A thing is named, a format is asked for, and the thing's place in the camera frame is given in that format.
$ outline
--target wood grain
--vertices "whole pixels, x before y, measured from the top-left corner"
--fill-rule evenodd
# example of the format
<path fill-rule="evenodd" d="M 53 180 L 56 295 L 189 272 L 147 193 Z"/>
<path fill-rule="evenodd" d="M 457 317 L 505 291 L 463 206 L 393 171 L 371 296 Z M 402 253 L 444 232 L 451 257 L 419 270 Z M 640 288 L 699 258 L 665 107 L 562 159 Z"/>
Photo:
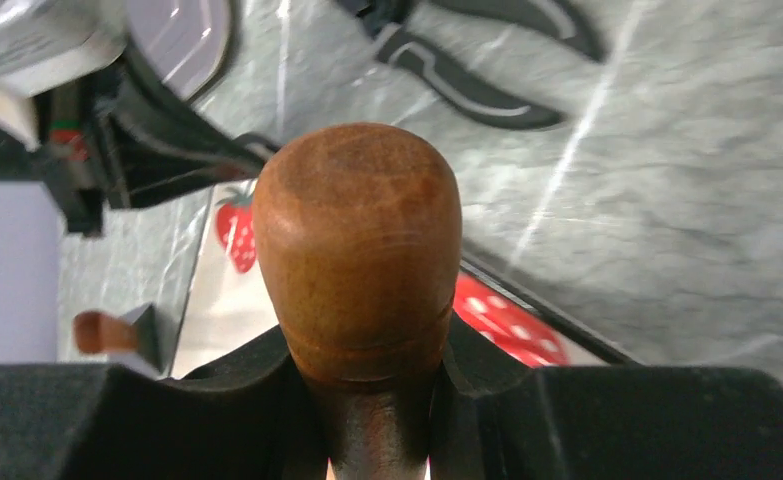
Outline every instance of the wood grain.
<path fill-rule="evenodd" d="M 301 137 L 255 190 L 258 261 L 336 478 L 422 479 L 461 255 L 444 158 L 394 127 Z"/>
<path fill-rule="evenodd" d="M 87 355 L 134 352 L 138 348 L 135 327 L 96 310 L 76 315 L 73 339 L 79 351 Z"/>

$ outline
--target brown wooden handle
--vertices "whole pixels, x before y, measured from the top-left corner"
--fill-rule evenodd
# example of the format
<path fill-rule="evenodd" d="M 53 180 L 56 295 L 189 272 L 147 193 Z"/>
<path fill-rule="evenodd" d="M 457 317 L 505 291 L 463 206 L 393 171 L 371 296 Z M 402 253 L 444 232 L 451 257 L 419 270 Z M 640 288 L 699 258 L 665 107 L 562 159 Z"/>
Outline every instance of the brown wooden handle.
<path fill-rule="evenodd" d="M 128 353 L 138 348 L 135 327 L 107 313 L 90 310 L 73 319 L 73 339 L 84 354 Z"/>
<path fill-rule="evenodd" d="M 271 159 L 253 208 L 264 282 L 336 477 L 422 479 L 461 256 L 449 165 L 398 128 L 331 127 Z"/>

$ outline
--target marble countertop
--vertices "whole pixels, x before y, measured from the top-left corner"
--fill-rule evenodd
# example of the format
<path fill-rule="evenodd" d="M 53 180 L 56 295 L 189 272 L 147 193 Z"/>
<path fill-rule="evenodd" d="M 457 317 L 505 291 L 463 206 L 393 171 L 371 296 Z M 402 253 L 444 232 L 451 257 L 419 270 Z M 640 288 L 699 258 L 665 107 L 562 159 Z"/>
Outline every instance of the marble countertop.
<path fill-rule="evenodd" d="M 411 130 L 452 164 L 465 236 L 506 275 L 646 362 L 783 380 L 783 0 L 574 3 L 605 36 L 605 65 L 430 5 L 411 21 L 491 81 L 571 112 L 550 131 L 460 117 L 372 61 L 331 1 L 243 0 L 237 56 L 198 108 L 231 135 L 283 142 L 350 121 Z M 155 300 L 181 317 L 207 198 L 111 213 L 107 238 L 64 240 L 63 359 L 78 358 L 79 310 Z"/>

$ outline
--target knife handle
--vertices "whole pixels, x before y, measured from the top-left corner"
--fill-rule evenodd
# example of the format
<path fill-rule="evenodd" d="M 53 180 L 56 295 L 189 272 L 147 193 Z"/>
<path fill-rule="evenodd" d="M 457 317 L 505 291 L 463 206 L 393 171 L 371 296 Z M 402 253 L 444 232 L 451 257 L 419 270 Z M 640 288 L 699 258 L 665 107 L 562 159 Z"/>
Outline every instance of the knife handle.
<path fill-rule="evenodd" d="M 76 347 L 86 355 L 128 353 L 138 349 L 135 327 L 107 313 L 89 310 L 73 319 Z"/>
<path fill-rule="evenodd" d="M 446 160 L 398 128 L 305 135 L 259 176 L 259 266 L 338 480 L 422 480 L 461 258 Z"/>
<path fill-rule="evenodd" d="M 376 60 L 423 80 L 459 113 L 506 130 L 534 130 L 562 122 L 563 115 L 504 92 L 466 70 L 434 44 L 389 24 L 376 37 Z"/>
<path fill-rule="evenodd" d="M 445 10 L 528 28 L 595 62 L 605 57 L 600 35 L 567 0 L 430 0 Z"/>

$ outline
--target white wall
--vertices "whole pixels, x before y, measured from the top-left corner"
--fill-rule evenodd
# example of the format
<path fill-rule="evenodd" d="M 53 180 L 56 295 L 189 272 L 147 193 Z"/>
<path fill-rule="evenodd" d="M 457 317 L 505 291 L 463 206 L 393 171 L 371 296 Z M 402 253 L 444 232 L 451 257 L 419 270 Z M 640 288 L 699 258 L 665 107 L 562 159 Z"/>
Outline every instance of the white wall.
<path fill-rule="evenodd" d="M 0 363 L 56 360 L 58 213 L 38 184 L 0 184 Z"/>

